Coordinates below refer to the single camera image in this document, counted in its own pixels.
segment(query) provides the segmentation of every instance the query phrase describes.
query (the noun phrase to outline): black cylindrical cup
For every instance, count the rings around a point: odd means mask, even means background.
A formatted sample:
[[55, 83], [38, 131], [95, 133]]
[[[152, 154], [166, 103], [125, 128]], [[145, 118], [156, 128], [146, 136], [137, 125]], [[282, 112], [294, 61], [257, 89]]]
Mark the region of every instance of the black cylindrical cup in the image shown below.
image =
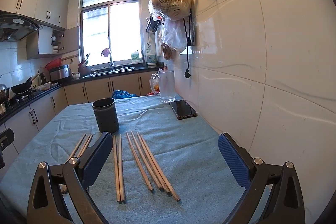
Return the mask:
[[116, 102], [113, 98], [104, 98], [93, 102], [92, 108], [100, 133], [115, 133], [119, 129]]

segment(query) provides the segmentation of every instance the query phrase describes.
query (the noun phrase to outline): window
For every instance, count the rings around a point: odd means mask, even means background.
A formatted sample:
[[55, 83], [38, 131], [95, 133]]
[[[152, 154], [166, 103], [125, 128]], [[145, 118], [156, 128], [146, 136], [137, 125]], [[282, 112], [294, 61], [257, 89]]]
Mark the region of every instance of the window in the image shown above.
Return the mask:
[[[129, 64], [132, 52], [137, 51], [141, 57], [139, 2], [82, 0], [81, 54], [82, 58], [90, 54], [88, 65]], [[102, 54], [106, 48], [110, 50], [110, 55]]]

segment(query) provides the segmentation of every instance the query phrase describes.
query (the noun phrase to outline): blue plastic bag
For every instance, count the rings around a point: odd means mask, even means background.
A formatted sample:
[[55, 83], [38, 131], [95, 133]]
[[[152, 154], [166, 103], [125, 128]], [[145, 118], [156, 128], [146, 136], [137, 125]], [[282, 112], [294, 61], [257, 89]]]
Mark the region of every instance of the blue plastic bag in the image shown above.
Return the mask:
[[113, 92], [112, 98], [113, 99], [125, 99], [125, 98], [132, 98], [137, 97], [136, 94], [129, 94], [127, 91], [123, 90], [116, 90]]

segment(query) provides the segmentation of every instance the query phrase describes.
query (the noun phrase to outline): smartphone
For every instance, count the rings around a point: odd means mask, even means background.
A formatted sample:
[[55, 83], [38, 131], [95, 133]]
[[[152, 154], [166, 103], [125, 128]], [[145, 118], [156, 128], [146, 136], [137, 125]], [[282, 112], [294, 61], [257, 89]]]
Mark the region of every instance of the smartphone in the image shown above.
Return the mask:
[[179, 120], [197, 116], [197, 112], [185, 100], [170, 102], [169, 104]]

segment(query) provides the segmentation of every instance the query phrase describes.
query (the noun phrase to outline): metal screw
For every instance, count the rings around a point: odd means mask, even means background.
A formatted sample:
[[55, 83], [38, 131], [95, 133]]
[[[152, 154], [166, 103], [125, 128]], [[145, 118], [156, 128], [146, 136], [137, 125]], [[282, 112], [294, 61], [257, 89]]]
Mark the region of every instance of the metal screw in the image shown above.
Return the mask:
[[46, 163], [45, 161], [40, 162], [40, 164], [39, 164], [39, 168], [45, 168], [46, 165], [47, 165], [47, 163]]
[[263, 161], [261, 158], [255, 158], [255, 159], [254, 159], [254, 163], [255, 163], [255, 164], [258, 164], [258, 165], [261, 165], [261, 164], [264, 163], [264, 161]]
[[75, 157], [73, 157], [69, 160], [70, 164], [76, 164], [77, 162], [78, 162], [78, 158], [75, 158]]
[[293, 168], [293, 167], [294, 167], [294, 164], [291, 163], [290, 161], [288, 161], [288, 162], [286, 162], [286, 166], [287, 166], [288, 168]]

